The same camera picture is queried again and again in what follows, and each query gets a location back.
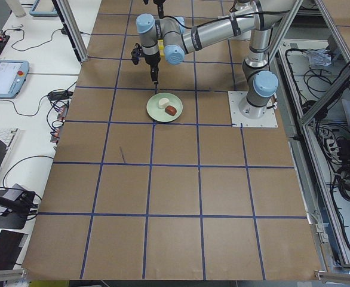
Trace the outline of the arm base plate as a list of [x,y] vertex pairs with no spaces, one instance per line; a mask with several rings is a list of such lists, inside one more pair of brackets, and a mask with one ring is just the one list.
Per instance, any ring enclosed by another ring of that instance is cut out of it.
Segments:
[[247,101],[247,91],[228,91],[233,127],[277,128],[275,107],[271,99],[264,107],[254,107]]

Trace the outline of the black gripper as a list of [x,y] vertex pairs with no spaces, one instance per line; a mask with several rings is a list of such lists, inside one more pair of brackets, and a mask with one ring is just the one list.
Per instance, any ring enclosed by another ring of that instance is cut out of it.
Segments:
[[150,66],[151,80],[154,84],[158,84],[158,73],[159,73],[159,62],[161,61],[161,56],[159,52],[155,54],[143,54],[145,62]]
[[165,0],[153,0],[154,4],[158,6],[159,17],[164,17],[164,7],[163,4]]

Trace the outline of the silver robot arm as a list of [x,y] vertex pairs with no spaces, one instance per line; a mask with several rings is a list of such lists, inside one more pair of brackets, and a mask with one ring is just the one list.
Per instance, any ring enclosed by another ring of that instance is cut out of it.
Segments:
[[243,63],[249,86],[244,106],[265,108],[278,87],[277,77],[266,70],[271,59],[271,30],[294,4],[294,1],[238,1],[228,15],[191,28],[185,26],[182,17],[156,19],[151,14],[141,14],[136,18],[140,41],[131,52],[131,60],[136,65],[143,58],[150,66],[152,82],[158,83],[159,41],[163,41],[166,61],[178,65],[191,52],[250,32],[249,52]]

